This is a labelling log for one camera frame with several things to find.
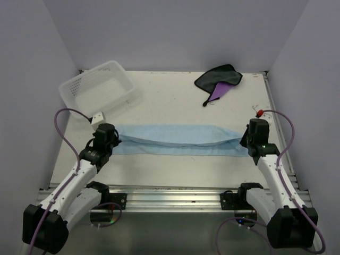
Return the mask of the light blue towel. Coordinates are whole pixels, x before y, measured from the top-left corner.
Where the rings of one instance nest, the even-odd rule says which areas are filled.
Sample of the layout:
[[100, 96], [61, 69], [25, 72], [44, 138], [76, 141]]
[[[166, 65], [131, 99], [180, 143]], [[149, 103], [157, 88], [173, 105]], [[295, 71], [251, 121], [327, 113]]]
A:
[[246, 157], [242, 134], [215, 125], [118, 125], [122, 141], [115, 155], [234, 156]]

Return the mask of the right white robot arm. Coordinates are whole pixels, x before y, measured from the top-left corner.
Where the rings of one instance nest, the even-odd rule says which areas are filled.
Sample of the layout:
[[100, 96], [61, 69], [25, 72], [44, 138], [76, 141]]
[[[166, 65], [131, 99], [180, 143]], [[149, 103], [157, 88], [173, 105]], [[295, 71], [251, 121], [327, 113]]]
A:
[[273, 248], [310, 248], [318, 214], [299, 197], [283, 165], [278, 162], [277, 146], [268, 140], [269, 123], [252, 118], [240, 144], [248, 150], [265, 177], [271, 195], [267, 196], [259, 183], [242, 183], [237, 191], [237, 204], [257, 211], [265, 222], [268, 241]]

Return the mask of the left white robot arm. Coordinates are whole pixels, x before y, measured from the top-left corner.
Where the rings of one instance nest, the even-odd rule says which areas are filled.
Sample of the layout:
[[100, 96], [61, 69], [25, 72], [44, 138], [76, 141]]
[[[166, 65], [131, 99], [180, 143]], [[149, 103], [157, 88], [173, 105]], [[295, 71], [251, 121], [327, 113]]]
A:
[[122, 210], [111, 201], [109, 187], [93, 181], [120, 143], [114, 125], [100, 124], [66, 178], [39, 205], [26, 207], [22, 241], [29, 245], [28, 254], [33, 248], [59, 253], [70, 231], [93, 208]]

